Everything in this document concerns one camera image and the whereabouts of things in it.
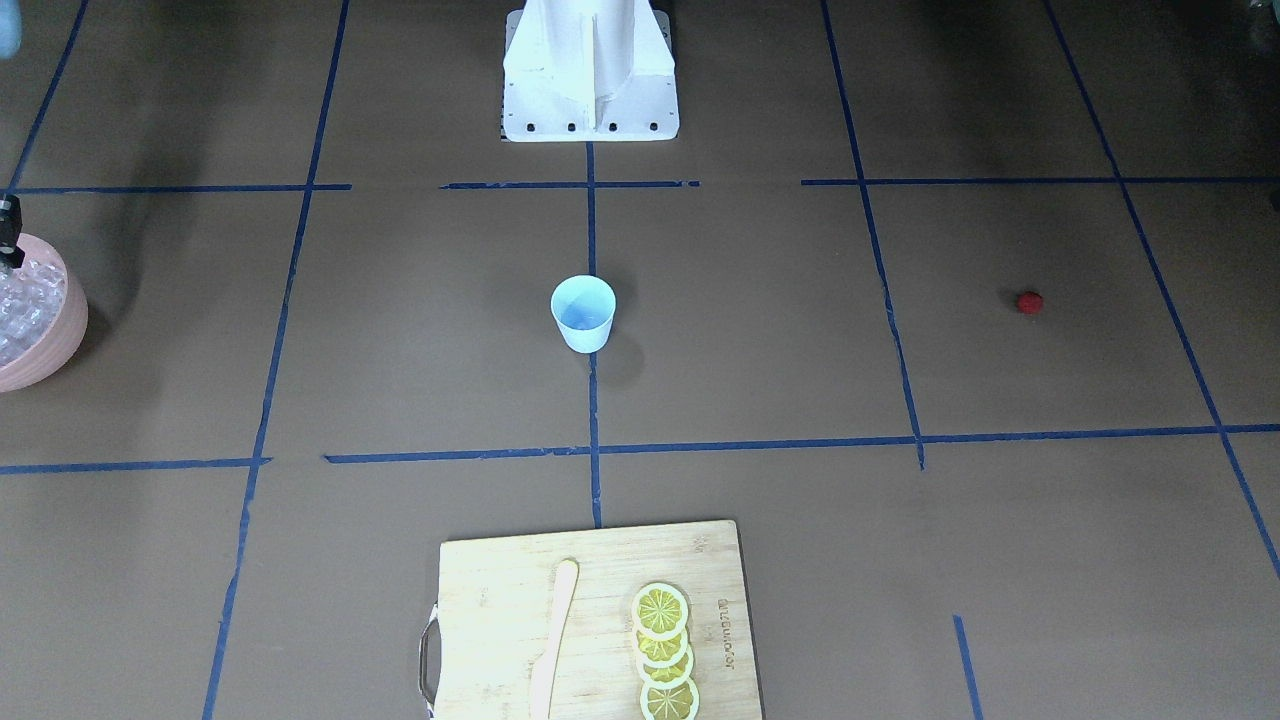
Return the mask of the light blue plastic cup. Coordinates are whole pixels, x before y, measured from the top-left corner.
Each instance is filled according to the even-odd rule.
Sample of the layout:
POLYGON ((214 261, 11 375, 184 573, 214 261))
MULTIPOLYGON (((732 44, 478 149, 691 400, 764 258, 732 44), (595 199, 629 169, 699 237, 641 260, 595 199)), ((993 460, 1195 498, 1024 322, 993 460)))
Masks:
POLYGON ((577 354, 595 354, 605 346, 616 309, 613 288, 596 275, 566 278, 550 295, 550 314, 561 337, 577 354))

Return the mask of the pink bowl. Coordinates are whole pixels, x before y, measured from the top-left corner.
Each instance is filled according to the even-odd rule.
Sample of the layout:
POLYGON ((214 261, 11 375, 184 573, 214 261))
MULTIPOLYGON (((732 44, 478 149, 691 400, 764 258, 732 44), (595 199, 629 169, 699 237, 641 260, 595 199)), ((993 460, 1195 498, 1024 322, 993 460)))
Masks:
POLYGON ((67 273, 67 299, 56 319, 32 348, 14 363, 1 368, 1 392, 32 386, 63 368, 81 346, 88 323, 88 304, 78 277, 70 272, 61 255, 44 240, 20 233, 18 247, 26 260, 33 259, 63 266, 67 273))

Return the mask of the bamboo cutting board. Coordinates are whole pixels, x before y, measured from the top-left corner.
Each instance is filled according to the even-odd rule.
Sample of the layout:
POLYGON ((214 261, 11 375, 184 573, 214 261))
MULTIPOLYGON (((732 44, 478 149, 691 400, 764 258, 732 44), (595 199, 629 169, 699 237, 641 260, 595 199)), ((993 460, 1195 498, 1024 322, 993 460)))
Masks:
POLYGON ((431 719, 530 719, 529 683, 547 641, 556 566, 579 565, 549 719, 643 719, 630 601, 650 582, 687 598, 700 691, 695 719, 760 719, 751 615, 735 521, 445 542, 420 641, 431 719))

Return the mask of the yellow plastic knife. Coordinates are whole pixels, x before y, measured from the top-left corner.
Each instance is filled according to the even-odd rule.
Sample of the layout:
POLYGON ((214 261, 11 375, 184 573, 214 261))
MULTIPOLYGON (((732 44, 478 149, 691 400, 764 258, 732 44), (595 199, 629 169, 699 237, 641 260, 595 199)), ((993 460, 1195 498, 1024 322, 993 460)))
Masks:
POLYGON ((557 564, 550 594, 547 641, 541 655, 535 660, 530 671, 527 706, 527 716, 530 719, 550 717, 550 703, 554 693, 561 646, 577 579, 579 565, 573 559, 563 559, 557 564))

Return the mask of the red strawberry on table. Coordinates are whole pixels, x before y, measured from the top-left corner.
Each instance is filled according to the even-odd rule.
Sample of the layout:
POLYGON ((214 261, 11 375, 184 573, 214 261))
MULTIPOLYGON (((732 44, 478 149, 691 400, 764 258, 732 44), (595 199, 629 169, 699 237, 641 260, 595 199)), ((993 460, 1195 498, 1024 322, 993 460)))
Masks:
POLYGON ((1044 310, 1044 299, 1034 291, 1025 291, 1016 296, 1015 309, 1028 316, 1034 316, 1044 310))

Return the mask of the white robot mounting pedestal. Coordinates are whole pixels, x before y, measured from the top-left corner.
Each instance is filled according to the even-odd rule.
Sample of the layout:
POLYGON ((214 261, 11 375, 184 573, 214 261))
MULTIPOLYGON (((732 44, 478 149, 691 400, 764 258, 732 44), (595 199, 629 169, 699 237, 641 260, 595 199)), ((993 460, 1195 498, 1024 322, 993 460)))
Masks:
POLYGON ((506 17, 500 137, 655 142, 678 135, 669 13, 650 1, 526 1, 506 17))

